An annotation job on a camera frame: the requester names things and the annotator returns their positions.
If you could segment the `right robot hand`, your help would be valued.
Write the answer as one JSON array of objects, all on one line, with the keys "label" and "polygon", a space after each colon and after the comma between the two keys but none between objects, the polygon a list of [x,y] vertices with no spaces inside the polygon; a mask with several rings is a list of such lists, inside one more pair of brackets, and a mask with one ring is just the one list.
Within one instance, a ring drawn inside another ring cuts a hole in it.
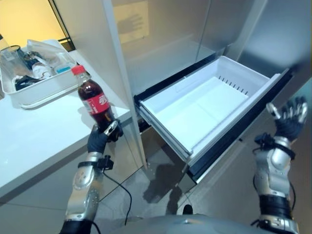
[{"label": "right robot hand", "polygon": [[281,109],[269,102],[266,104],[267,111],[275,121],[277,137],[285,137],[288,141],[295,141],[305,125],[308,115],[308,103],[304,96],[288,100]]}]

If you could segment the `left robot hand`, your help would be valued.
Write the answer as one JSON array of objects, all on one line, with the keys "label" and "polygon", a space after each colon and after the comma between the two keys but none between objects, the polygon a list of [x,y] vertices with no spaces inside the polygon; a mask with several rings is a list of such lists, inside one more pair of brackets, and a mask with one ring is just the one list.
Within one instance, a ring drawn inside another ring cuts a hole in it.
[{"label": "left robot hand", "polygon": [[107,143],[117,142],[122,136],[123,130],[119,120],[111,122],[105,130],[94,124],[88,138],[87,150],[89,153],[103,154]]}]

